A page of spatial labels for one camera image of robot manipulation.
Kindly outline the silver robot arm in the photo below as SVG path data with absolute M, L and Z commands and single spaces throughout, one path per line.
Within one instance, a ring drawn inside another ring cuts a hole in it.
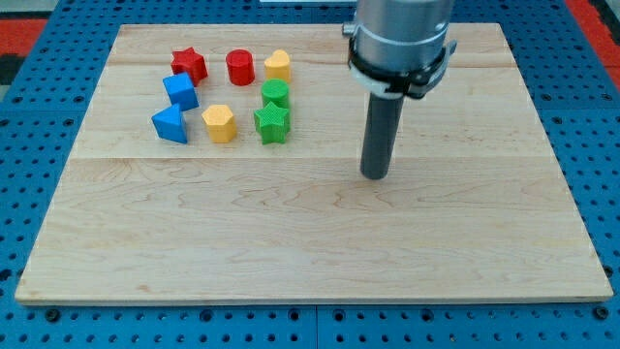
M 357 0 L 342 27 L 353 53 L 365 63 L 393 72 L 413 71 L 439 57 L 453 0 Z

